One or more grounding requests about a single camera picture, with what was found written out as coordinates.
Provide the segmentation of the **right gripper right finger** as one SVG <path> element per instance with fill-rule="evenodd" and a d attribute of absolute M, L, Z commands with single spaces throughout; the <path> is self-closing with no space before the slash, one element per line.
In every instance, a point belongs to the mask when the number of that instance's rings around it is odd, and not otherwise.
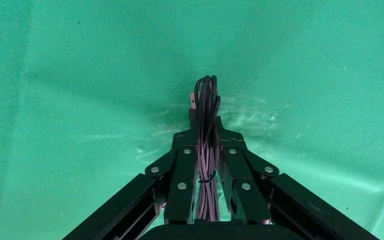
<path fill-rule="evenodd" d="M 216 118 L 218 173 L 231 219 L 246 240 L 373 240 L 375 236 L 272 163 Z"/>

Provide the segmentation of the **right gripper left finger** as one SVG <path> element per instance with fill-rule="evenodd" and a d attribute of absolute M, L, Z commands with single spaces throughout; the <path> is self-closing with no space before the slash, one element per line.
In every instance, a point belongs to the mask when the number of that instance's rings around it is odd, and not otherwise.
<path fill-rule="evenodd" d="M 175 133 L 171 149 L 68 233 L 66 240 L 167 240 L 152 236 L 151 224 L 163 213 L 165 224 L 192 223 L 197 165 L 196 111 L 190 129 Z"/>

